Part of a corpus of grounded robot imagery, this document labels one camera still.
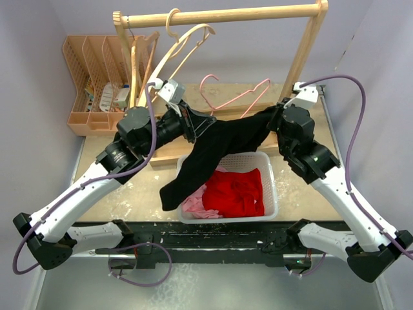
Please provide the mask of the black t shirt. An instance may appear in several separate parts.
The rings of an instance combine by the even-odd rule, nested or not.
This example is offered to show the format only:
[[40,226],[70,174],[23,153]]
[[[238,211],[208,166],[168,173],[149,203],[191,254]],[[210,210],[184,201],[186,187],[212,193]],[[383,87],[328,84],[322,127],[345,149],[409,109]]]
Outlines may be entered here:
[[173,211],[213,175],[228,154],[255,152],[270,131],[275,106],[241,119],[216,121],[195,142],[174,180],[159,191],[162,210]]

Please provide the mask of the pink wire hanger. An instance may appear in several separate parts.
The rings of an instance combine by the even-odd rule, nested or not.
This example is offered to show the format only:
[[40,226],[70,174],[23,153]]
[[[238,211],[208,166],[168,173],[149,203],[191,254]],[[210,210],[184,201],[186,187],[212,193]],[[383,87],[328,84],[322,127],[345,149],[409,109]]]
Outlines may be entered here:
[[257,84],[207,84],[210,79],[218,81],[213,74],[206,75],[199,84],[199,94],[207,104],[211,116],[230,116],[242,119],[251,116],[268,104],[259,103],[270,89],[271,80],[266,78]]

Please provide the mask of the red t shirt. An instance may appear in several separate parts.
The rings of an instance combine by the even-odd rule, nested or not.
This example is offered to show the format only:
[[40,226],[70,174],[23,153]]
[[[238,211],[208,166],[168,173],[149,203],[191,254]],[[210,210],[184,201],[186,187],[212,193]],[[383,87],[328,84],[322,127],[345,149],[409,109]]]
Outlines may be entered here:
[[256,217],[265,214],[259,169],[249,172],[214,171],[206,182],[224,218]]

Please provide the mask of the pink t shirt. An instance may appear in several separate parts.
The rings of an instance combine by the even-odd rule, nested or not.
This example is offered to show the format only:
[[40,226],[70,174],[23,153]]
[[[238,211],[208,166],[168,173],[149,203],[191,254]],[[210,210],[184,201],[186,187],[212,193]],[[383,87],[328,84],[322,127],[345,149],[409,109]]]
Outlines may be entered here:
[[219,207],[213,206],[216,199],[211,194],[212,190],[208,188],[208,185],[206,183],[202,184],[181,204],[183,212],[192,215],[195,219],[223,218]]

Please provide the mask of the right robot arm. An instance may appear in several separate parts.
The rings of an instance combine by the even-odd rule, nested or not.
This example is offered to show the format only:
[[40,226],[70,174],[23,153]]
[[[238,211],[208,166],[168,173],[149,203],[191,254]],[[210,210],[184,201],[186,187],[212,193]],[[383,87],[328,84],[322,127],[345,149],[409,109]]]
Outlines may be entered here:
[[279,152],[292,171],[318,191],[347,224],[334,231],[302,219],[287,231],[288,248],[301,253],[315,249],[345,261],[365,282],[374,282],[412,245],[412,234],[398,230],[380,216],[355,187],[346,183],[345,168],[314,139],[309,111],[278,103],[268,123]]

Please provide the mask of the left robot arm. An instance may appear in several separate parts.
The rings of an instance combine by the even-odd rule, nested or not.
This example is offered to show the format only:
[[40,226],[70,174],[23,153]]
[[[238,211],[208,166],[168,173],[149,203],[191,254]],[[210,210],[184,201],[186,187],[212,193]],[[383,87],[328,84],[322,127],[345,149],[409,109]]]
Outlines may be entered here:
[[191,109],[184,101],[170,105],[161,119],[155,118],[151,107],[127,110],[117,123],[113,142],[71,187],[41,210],[33,214],[22,212],[13,219],[23,237],[18,248],[27,246],[45,270],[84,251],[128,252],[134,233],[124,221],[88,227],[76,227],[75,222],[143,169],[155,150],[180,136],[193,143],[215,122],[215,117]]

